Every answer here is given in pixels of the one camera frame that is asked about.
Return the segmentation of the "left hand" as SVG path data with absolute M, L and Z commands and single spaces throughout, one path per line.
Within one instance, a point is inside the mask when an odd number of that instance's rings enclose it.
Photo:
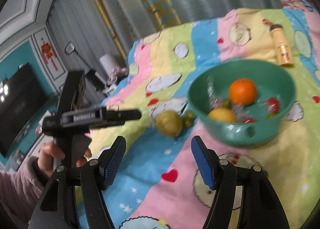
M 37 166 L 41 174 L 50 178 L 54 171 L 54 160 L 62 161 L 63 159 L 65 159 L 65 153 L 54 142 L 49 142 L 41 147 Z

